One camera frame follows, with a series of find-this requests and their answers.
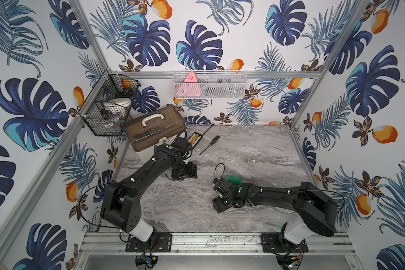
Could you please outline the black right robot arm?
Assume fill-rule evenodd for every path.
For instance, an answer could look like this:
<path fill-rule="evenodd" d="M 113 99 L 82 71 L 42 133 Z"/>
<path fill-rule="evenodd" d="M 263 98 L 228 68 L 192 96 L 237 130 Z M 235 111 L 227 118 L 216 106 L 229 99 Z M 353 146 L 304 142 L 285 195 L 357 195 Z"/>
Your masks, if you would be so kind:
<path fill-rule="evenodd" d="M 261 245 L 265 253 L 289 255 L 308 251 L 306 238 L 312 235 L 333 237 L 336 233 L 338 205 L 324 191 L 309 182 L 300 186 L 276 188 L 251 183 L 233 183 L 224 178 L 213 181 L 219 196 L 213 199 L 217 213 L 230 208 L 267 206 L 294 212 L 280 232 L 263 233 Z"/>

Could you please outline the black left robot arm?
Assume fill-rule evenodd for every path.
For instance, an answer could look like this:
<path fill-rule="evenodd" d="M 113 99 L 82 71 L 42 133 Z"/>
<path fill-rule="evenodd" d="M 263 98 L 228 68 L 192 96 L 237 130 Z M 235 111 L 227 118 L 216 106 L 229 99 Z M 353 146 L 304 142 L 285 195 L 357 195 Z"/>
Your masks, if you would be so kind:
<path fill-rule="evenodd" d="M 156 147 L 152 158 L 134 174 L 105 187 L 101 218 L 136 239 L 148 242 L 155 229 L 142 218 L 140 200 L 151 184 L 168 170 L 171 175 L 167 178 L 171 181 L 197 178 L 197 165 L 187 161 L 191 155 L 192 146 L 187 142 Z"/>

